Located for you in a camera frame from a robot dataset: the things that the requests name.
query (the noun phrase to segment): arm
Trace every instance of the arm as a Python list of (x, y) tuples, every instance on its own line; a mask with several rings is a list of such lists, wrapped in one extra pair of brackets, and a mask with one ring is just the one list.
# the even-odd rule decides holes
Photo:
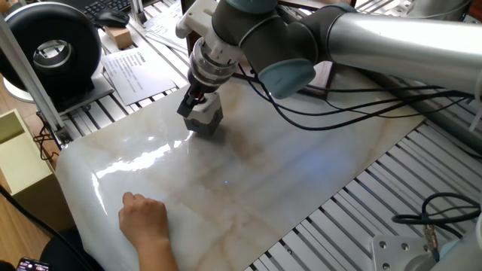
[(136, 248), (141, 271), (177, 271), (169, 242), (166, 206), (142, 195), (124, 194), (120, 230)]

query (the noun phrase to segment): marble slab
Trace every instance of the marble slab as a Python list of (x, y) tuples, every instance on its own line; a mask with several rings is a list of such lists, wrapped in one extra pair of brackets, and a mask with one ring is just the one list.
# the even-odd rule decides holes
[[(344, 68), (332, 87), (376, 85)], [(139, 270), (118, 227), (127, 191), (166, 203), (180, 270), (244, 270), (423, 120), (372, 118), (308, 132), (286, 123), (246, 82), (232, 79), (219, 90), (224, 119), (213, 137), (203, 138), (187, 131), (175, 112), (184, 93), (176, 91), (60, 154), (56, 173), (84, 247), (106, 271)], [(389, 97), (331, 93), (329, 99), (345, 107)], [(331, 110), (300, 95), (280, 103)], [(411, 113), (403, 108), (394, 114)], [(289, 116), (326, 126), (359, 114)]]

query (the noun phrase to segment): metal bracket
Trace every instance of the metal bracket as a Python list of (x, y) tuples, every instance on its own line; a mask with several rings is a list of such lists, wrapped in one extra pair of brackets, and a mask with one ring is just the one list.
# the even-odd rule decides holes
[(425, 238), (375, 236), (371, 247), (375, 271), (425, 271), (436, 264)]

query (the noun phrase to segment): wooden block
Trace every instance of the wooden block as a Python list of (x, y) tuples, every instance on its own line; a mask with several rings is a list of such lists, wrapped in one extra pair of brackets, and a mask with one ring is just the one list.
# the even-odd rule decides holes
[(0, 14), (7, 12), (10, 6), (10, 3), (7, 3), (5, 0), (0, 0)]
[(129, 29), (127, 28), (105, 27), (105, 33), (119, 49), (124, 49), (134, 44), (133, 38), (130, 36)]

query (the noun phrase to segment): black cable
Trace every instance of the black cable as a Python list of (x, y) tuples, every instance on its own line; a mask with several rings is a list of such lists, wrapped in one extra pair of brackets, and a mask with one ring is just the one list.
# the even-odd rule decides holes
[(452, 210), (459, 210), (459, 209), (478, 209), (479, 207), (477, 206), (457, 206), (457, 207), (452, 207), (452, 208), (447, 208), (445, 210), (442, 210), (440, 212), (436, 212), (436, 213), (433, 213), (433, 214), (430, 214), (430, 215), (427, 215), (429, 217), (431, 216), (434, 216), (434, 215), (441, 215), (445, 212), (448, 212), (448, 211), (452, 211)]
[(439, 86), (418, 86), (418, 87), (384, 87), (384, 88), (367, 88), (367, 89), (327, 89), (324, 87), (317, 87), (313, 85), (307, 85), (307, 87), (314, 88), (315, 90), (323, 90), (332, 93), (367, 93), (367, 92), (379, 92), (379, 91), (401, 91), (401, 90), (434, 90), (444, 89), (445, 87)]
[(43, 125), (42, 129), (40, 129), (40, 132), (38, 133), (38, 135), (33, 137), (33, 141), (40, 144), (40, 159), (42, 159), (43, 161), (46, 161), (46, 160), (52, 159), (53, 156), (55, 156), (55, 155), (59, 156), (59, 154), (57, 152), (53, 151), (51, 155), (47, 154), (47, 156), (44, 157), (44, 154), (43, 154), (44, 142), (48, 141), (48, 140), (55, 140), (55, 139), (53, 138), (53, 135), (45, 132), (45, 130), (48, 129), (47, 128), (48, 123), (44, 122), (43, 120), (42, 120), (42, 122), (43, 122), (44, 125)]
[(278, 112), (278, 114), (284, 118), (286, 121), (288, 121), (291, 125), (293, 126), (296, 126), (300, 129), (304, 129), (304, 130), (307, 130), (307, 131), (327, 131), (327, 130), (331, 130), (331, 129), (338, 129), (338, 128), (341, 128), (341, 127), (344, 127), (344, 126), (348, 126), (350, 124), (354, 124), (354, 123), (357, 123), (357, 122), (360, 122), (362, 120), (367, 120), (368, 118), (370, 117), (375, 117), (379, 114), (383, 114), (383, 113), (386, 113), (388, 111), (392, 111), (392, 110), (395, 110), (397, 108), (401, 108), (401, 107), (404, 107), (405, 105), (409, 105), (411, 103), (414, 103), (414, 102), (419, 102), (419, 99), (414, 99), (412, 101), (403, 101), (403, 102), (400, 102), (396, 105), (392, 105), (392, 106), (389, 106), (387, 108), (384, 108), (384, 109), (381, 109), (379, 111), (376, 111), (374, 113), (370, 113), (370, 114), (366, 114), (365, 116), (362, 116), (362, 117), (357, 117), (355, 119), (352, 119), (352, 120), (348, 120), (346, 122), (343, 122), (343, 123), (339, 123), (339, 124), (335, 124), (335, 125), (331, 125), (331, 126), (323, 126), (323, 127), (309, 127), (309, 126), (304, 126), (304, 125), (301, 125), (299, 123), (296, 123), (294, 122), (292, 119), (290, 119), (289, 117), (287, 117), (282, 111), (281, 109), (279, 109), (279, 106), (274, 102), (273, 100), (273, 97), (271, 97), (270, 95), (270, 92), (266, 89), (266, 87), (262, 84), (261, 87), (263, 88), (264, 90), (264, 93), (266, 94), (266, 96), (268, 96), (268, 99), (270, 100), (271, 104), (273, 105), (273, 107), (275, 108), (275, 110)]
[[(249, 76), (246, 75), (246, 72), (244, 71), (243, 67), (241, 65), (238, 65), (239, 66), (239, 70), (242, 72), (243, 74), (243, 77), (242, 79), (246, 79), (246, 78), (250, 78)], [(259, 84), (261, 84), (260, 81), (257, 81), (257, 80), (247, 80), (248, 84), (251, 86), (251, 88), (261, 97), (263, 98), (264, 100), (266, 100), (267, 102), (271, 102), (265, 95), (261, 94), (259, 92), (259, 90), (253, 85), (252, 82), (257, 82)], [(329, 111), (329, 112), (322, 112), (322, 113), (306, 113), (306, 112), (302, 112), (302, 111), (296, 111), (294, 109), (291, 109), (291, 108), (287, 108), (283, 105), (280, 105), (278, 103), (275, 102), (275, 104), (286, 110), (286, 111), (289, 111), (291, 113), (294, 113), (294, 114), (300, 114), (300, 115), (304, 115), (304, 116), (312, 116), (312, 117), (320, 117), (320, 116), (328, 116), (330, 114), (336, 114), (336, 113), (341, 113), (341, 112), (346, 112), (346, 111), (354, 111), (355, 109), (358, 109), (358, 108), (363, 108), (363, 107), (369, 107), (369, 106), (373, 106), (373, 105), (380, 105), (380, 104), (385, 104), (385, 103), (390, 103), (390, 102), (400, 102), (400, 101), (407, 101), (407, 100), (410, 100), (410, 99), (422, 99), (422, 98), (427, 98), (427, 99), (432, 99), (435, 97), (439, 97), (439, 96), (452, 96), (452, 95), (457, 95), (457, 94), (460, 94), (459, 92), (455, 91), (455, 90), (450, 90), (451, 92), (450, 93), (446, 93), (446, 92), (443, 92), (443, 93), (436, 93), (436, 94), (422, 94), (422, 95), (418, 95), (418, 96), (415, 96), (415, 97), (408, 97), (408, 98), (404, 98), (404, 99), (401, 99), (401, 98), (394, 98), (394, 99), (385, 99), (385, 100), (381, 100), (381, 101), (376, 101), (376, 102), (369, 102), (369, 103), (365, 103), (365, 104), (361, 104), (361, 105), (356, 105), (356, 106), (352, 106), (352, 107), (349, 107), (349, 108), (339, 108), (338, 110), (335, 110), (335, 111)]]
[[(414, 113), (414, 114), (406, 114), (406, 115), (400, 115), (400, 116), (377, 116), (377, 117), (383, 117), (383, 118), (390, 118), (390, 119), (395, 119), (395, 118), (403, 118), (403, 117), (415, 117), (415, 116), (420, 116), (420, 115), (424, 115), (424, 114), (432, 114), (432, 113), (435, 113), (435, 112), (439, 112), (439, 111), (442, 111), (444, 109), (447, 109), (449, 108), (450, 106), (452, 105), (455, 105), (456, 103), (459, 103), (461, 101), (464, 101), (466, 100), (467, 98), (461, 98), (461, 99), (458, 99), (454, 102), (451, 102), (450, 104), (448, 105), (445, 105), (439, 109), (435, 109), (435, 110), (431, 110), (431, 111), (425, 111), (425, 112), (420, 112), (420, 113)], [(330, 105), (332, 108), (335, 108), (335, 109), (345, 109), (345, 108), (340, 108), (340, 107), (337, 107), (336, 105), (333, 105), (331, 104), (328, 100), (325, 101), (328, 105)], [(359, 113), (359, 114), (368, 114), (367, 112), (363, 112), (363, 111), (358, 111), (358, 110), (350, 110), (351, 112), (355, 112), (355, 113)]]
[(43, 222), (42, 220), (38, 219), (35, 217), (33, 214), (31, 214), (29, 211), (27, 211), (23, 206), (21, 206), (11, 195), (8, 193), (3, 186), (0, 185), (0, 194), (5, 197), (5, 199), (13, 206), (15, 207), (22, 215), (25, 215), (31, 222), (37, 224), (39, 227), (43, 228), (46, 230), (48, 233), (50, 233), (52, 236), (55, 236), (58, 238), (59, 241), (61, 241), (62, 244), (64, 244), (65, 247), (67, 247), (70, 252), (72, 252), (79, 261), (79, 263), (89, 271), (93, 271), (92, 266), (89, 264), (89, 262), (82, 256), (82, 254), (74, 248), (74, 246), (67, 241), (60, 233), (58, 233), (54, 228)]
[[(434, 213), (434, 214), (429, 214), (427, 212), (427, 205), (434, 199), (437, 199), (439, 197), (452, 197), (456, 199), (460, 199), (462, 201), (465, 201), (466, 203), (470, 204), (469, 206), (458, 206), (454, 208), (448, 208), (443, 211)], [(451, 209), (462, 209), (462, 208), (474, 208), (477, 209), (476, 211), (470, 212), (468, 214), (464, 215), (458, 215), (456, 217), (451, 217), (451, 218), (430, 218), (431, 216), (434, 215), (439, 215), (441, 213), (447, 212)], [(457, 222), (463, 222), (463, 221), (468, 221), (474, 218), (478, 218), (480, 215), (480, 204), (467, 197), (463, 196), (457, 193), (450, 193), (450, 192), (442, 192), (442, 193), (435, 193), (428, 198), (426, 198), (423, 201), (422, 204), (422, 213), (419, 215), (395, 215), (392, 218), (392, 221), (395, 223), (399, 224), (408, 224), (408, 225), (435, 225), (437, 227), (440, 227), (441, 229), (444, 229), (458, 238), (462, 238), (462, 234), (459, 233), (458, 231), (454, 230), (452, 227), (448, 226), (447, 224), (450, 223), (457, 223)]]
[[(260, 81), (257, 78), (248, 76), (245, 74), (243, 68), (241, 65), (239, 65), (239, 69), (243, 73), (243, 75), (234, 73), (233, 77), (234, 78), (239, 78), (243, 79), (246, 81), (251, 81), (255, 83), (260, 83)], [(332, 92), (332, 93), (367, 93), (367, 92), (379, 92), (379, 91), (401, 91), (401, 90), (436, 90), (436, 89), (444, 89), (445, 87), (439, 87), (439, 86), (416, 86), (416, 87), (384, 87), (384, 88), (365, 88), (365, 89), (329, 89), (325, 87), (317, 87), (311, 84), (308, 84), (307, 87), (311, 87), (315, 90), (323, 90), (326, 92)]]
[[(241, 72), (243, 73), (243, 75), (247, 76), (246, 73), (244, 72), (244, 69), (241, 65), (238, 65), (239, 66), (239, 69), (241, 70)], [(258, 92), (258, 90), (256, 89), (256, 87), (252, 84), (251, 81), (248, 81), (249, 85), (252, 87), (252, 89), (258, 93), (258, 95), (260, 95), (260, 93)], [(358, 118), (355, 118), (355, 119), (352, 119), (352, 120), (348, 120), (346, 122), (343, 122), (343, 123), (339, 123), (339, 124), (335, 124), (335, 125), (331, 125), (331, 126), (323, 126), (323, 127), (309, 127), (309, 126), (304, 126), (304, 125), (301, 125), (299, 123), (296, 123), (295, 121), (293, 121), (292, 119), (290, 119), (289, 117), (287, 117), (282, 111), (280, 108), (286, 108), (284, 106), (280, 106), (278, 105), (274, 100), (273, 100), (273, 97), (270, 95), (270, 92), (267, 90), (267, 88), (262, 84), (260, 83), (266, 97), (268, 98), (269, 102), (271, 103), (271, 105), (275, 108), (276, 112), (283, 118), (285, 119), (288, 123), (290, 123), (291, 125), (293, 126), (296, 126), (297, 128), (300, 128), (300, 129), (305, 129), (305, 130), (308, 130), (308, 131), (326, 131), (326, 130), (330, 130), (330, 129), (337, 129), (337, 128), (341, 128), (341, 127), (344, 127), (344, 126), (348, 126), (350, 124), (353, 124), (353, 123), (357, 123), (359, 121), (362, 121), (362, 120), (366, 120), (370, 117), (375, 117), (375, 116), (378, 116), (380, 114), (383, 114), (383, 113), (386, 113), (386, 112), (389, 112), (389, 111), (392, 111), (392, 110), (395, 110), (397, 108), (400, 108), (400, 107), (404, 107), (405, 105), (410, 105), (412, 103), (415, 103), (415, 102), (420, 102), (422, 100), (425, 100), (425, 99), (433, 99), (433, 98), (437, 98), (437, 97), (452, 97), (452, 96), (455, 96), (455, 97), (465, 97), (465, 98), (468, 98), (469, 96), (471, 96), (470, 94), (468, 93), (462, 93), (462, 92), (459, 92), (459, 91), (456, 91), (456, 90), (448, 90), (448, 91), (444, 91), (442, 93), (433, 93), (433, 94), (425, 94), (425, 95), (418, 95), (418, 96), (413, 96), (413, 97), (407, 97), (405, 98), (404, 100), (402, 100), (402, 102), (396, 104), (396, 105), (392, 105), (392, 106), (389, 106), (387, 108), (384, 108), (384, 109), (381, 109), (379, 111), (375, 111), (374, 113), (369, 113), (369, 114), (366, 114), (365, 116), (362, 116), (362, 117), (358, 117)], [(388, 100), (384, 100), (384, 101), (378, 101), (378, 102), (374, 102), (374, 103), (371, 103), (372, 105), (373, 104), (377, 104), (377, 103), (386, 103), (386, 102), (397, 102), (397, 101), (400, 101), (400, 99), (388, 99)], [(349, 111), (349, 110), (353, 110), (353, 109), (356, 109), (356, 108), (361, 108), (361, 107), (365, 107), (365, 106), (369, 106), (367, 104), (365, 105), (357, 105), (357, 106), (354, 106), (354, 107), (351, 107), (351, 108), (345, 108), (345, 109), (340, 109), (339, 111), (332, 111), (332, 112), (325, 112), (325, 113), (319, 113), (319, 114), (312, 114), (312, 113), (301, 113), (301, 114), (309, 114), (309, 115), (316, 115), (316, 116), (320, 116), (320, 115), (328, 115), (328, 114), (335, 114), (335, 113), (338, 113), (340, 111)], [(293, 113), (297, 113), (299, 114), (300, 112), (299, 111), (294, 111), (290, 108), (288, 108), (286, 110), (288, 111), (291, 111)]]

